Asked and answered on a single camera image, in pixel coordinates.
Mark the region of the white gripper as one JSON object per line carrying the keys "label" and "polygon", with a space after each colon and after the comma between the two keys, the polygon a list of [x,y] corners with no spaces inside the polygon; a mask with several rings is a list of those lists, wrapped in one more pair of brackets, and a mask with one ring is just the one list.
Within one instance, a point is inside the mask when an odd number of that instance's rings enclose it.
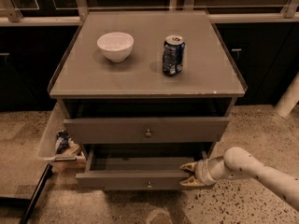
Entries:
{"label": "white gripper", "polygon": [[210,186],[216,183],[215,178],[211,175],[208,168],[209,159],[200,160],[199,162],[188,162],[180,166],[180,170],[193,172],[194,175],[179,182],[184,187]]}

